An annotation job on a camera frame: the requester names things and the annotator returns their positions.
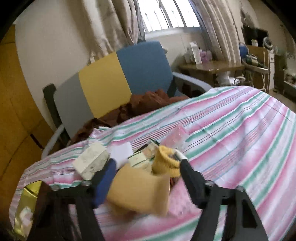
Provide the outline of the wooden wardrobe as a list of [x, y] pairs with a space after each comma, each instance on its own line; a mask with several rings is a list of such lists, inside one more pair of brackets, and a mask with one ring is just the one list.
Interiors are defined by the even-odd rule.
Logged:
[[11, 25], [1, 40], [1, 221], [9, 221], [19, 179], [41, 159], [52, 134], [25, 81]]

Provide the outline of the flat white box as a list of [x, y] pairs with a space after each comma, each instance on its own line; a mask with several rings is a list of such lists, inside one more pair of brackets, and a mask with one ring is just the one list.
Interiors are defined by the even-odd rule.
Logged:
[[122, 145], [111, 146], [108, 149], [110, 158], [116, 162], [116, 169], [120, 169], [128, 162], [128, 158], [133, 155], [132, 145], [126, 142]]

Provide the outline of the gold metal tin box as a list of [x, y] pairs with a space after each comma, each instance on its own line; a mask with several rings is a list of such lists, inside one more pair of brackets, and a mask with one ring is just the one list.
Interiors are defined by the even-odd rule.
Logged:
[[33, 224], [33, 215], [42, 181], [25, 186], [16, 209], [14, 231], [20, 240], [27, 240]]

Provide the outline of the dark brown blanket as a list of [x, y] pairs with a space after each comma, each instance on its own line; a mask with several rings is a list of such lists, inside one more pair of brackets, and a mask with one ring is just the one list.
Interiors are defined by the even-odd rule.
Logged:
[[187, 96], [169, 97], [163, 90], [147, 91], [145, 94], [133, 94], [128, 103], [108, 112], [100, 118], [92, 118], [75, 134], [69, 145], [86, 140], [94, 128], [99, 126], [112, 128], [126, 120], [154, 111], [169, 104], [188, 99]]

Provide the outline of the yellow knitted sock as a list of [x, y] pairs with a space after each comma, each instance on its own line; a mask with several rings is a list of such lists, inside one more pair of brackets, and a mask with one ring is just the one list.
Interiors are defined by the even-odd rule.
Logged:
[[168, 174], [171, 178], [179, 178], [180, 161], [174, 158], [176, 151], [166, 146], [159, 146], [152, 163], [152, 172], [157, 175]]

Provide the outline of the window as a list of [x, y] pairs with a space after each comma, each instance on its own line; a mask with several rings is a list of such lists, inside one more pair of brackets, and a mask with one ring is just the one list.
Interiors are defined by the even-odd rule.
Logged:
[[140, 0], [138, 4], [144, 30], [148, 34], [167, 29], [200, 26], [189, 0]]

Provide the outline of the pink plastic packet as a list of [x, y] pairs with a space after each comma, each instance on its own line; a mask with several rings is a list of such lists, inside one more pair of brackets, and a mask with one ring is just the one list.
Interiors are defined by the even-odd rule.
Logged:
[[188, 137], [188, 131], [183, 126], [178, 125], [161, 140], [160, 145], [181, 151], [184, 149]]

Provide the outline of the white square box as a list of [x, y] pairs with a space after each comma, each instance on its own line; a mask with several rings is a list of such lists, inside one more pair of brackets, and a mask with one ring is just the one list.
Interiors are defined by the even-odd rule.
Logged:
[[108, 158], [107, 149], [100, 143], [93, 143], [72, 164], [84, 180], [91, 180], [97, 171], [103, 169]]

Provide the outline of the yellow sponge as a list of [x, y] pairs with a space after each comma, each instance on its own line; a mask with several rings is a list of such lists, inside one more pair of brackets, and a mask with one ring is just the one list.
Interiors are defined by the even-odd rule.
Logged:
[[165, 216], [168, 213], [170, 186], [168, 174], [153, 175], [126, 164], [116, 173], [107, 200], [137, 213]]

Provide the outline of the wooden desk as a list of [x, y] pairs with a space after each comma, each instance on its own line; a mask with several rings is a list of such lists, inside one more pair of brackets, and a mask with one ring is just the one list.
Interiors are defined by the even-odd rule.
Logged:
[[230, 64], [224, 61], [210, 61], [201, 64], [181, 64], [178, 66], [181, 73], [202, 80], [212, 87], [217, 87], [217, 75], [224, 72], [242, 71], [242, 64]]

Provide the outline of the beige curtain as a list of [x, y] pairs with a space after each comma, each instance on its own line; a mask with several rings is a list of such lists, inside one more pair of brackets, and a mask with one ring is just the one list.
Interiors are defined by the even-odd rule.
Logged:
[[[218, 60], [241, 62], [239, 40], [227, 1], [190, 1], [206, 36], [206, 43]], [[123, 47], [145, 40], [148, 34], [138, 1], [81, 1], [90, 35], [91, 52], [104, 57]]]

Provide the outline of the small gold card box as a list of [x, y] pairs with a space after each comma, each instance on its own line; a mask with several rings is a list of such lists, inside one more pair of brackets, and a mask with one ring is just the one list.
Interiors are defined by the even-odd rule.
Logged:
[[152, 141], [147, 142], [128, 158], [131, 167], [143, 169], [149, 173], [152, 171], [152, 163], [159, 149], [159, 145]]

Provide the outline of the striped pink green bedsheet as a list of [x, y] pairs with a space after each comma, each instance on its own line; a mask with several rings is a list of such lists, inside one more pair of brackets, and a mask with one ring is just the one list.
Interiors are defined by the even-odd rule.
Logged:
[[184, 154], [192, 167], [219, 186], [243, 186], [269, 240], [283, 240], [295, 221], [295, 113], [249, 86], [214, 88], [118, 126], [95, 129], [87, 140], [34, 163], [18, 182], [10, 221], [25, 185], [37, 180], [62, 188], [78, 185], [81, 177], [72, 162], [90, 144], [111, 148], [129, 142], [137, 150], [178, 125], [189, 133]]

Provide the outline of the grey yellow blue chair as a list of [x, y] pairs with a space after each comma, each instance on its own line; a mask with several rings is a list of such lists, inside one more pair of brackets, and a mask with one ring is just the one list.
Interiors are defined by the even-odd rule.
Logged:
[[183, 84], [201, 93], [212, 88], [206, 82], [173, 72], [160, 42], [149, 41], [95, 61], [59, 87], [47, 85], [43, 94], [57, 129], [42, 158], [49, 155], [63, 132], [68, 142], [87, 121], [127, 103], [132, 95], [161, 89], [170, 97], [181, 96]]

